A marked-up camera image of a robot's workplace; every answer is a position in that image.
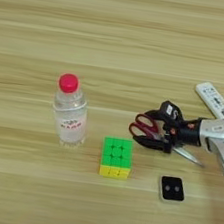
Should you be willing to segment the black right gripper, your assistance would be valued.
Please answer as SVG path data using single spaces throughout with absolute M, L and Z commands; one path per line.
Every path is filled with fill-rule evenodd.
M 144 113 L 153 121 L 165 122 L 165 116 L 159 110 L 149 110 Z M 197 120 L 176 120 L 175 123 L 166 123 L 163 126 L 166 132 L 165 137 L 172 143 L 165 143 L 162 140 L 152 139 L 143 135 L 134 136 L 134 140 L 145 148 L 161 150 L 164 153 L 170 153 L 171 149 L 177 154 L 191 156 L 191 153 L 184 149 L 184 145 L 192 145 L 200 147 L 200 125 L 201 119 Z

